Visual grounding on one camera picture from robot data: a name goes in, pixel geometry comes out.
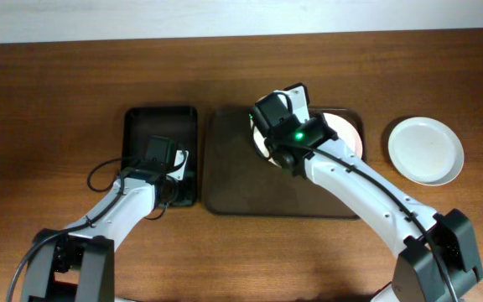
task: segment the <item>white background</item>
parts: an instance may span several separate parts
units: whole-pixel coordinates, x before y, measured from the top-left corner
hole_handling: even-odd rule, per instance
[[[483,0],[0,0],[0,43],[483,27]]]

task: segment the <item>round plate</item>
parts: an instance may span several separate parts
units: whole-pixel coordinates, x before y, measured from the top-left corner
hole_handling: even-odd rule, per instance
[[[444,185],[463,168],[465,156],[456,134],[427,117],[400,122],[389,136],[389,155],[396,169],[422,185]]]
[[[325,121],[329,127],[333,128],[338,134],[339,138],[345,141],[346,146],[348,146],[358,157],[362,157],[362,141],[361,136],[357,132],[356,128],[346,121],[344,118],[339,117],[335,114],[324,113]],[[269,156],[269,152],[264,144],[264,137],[260,134],[260,131],[255,127],[253,129],[252,136],[254,138],[257,148],[260,150],[264,157]],[[272,164],[276,164],[273,159],[268,160]]]

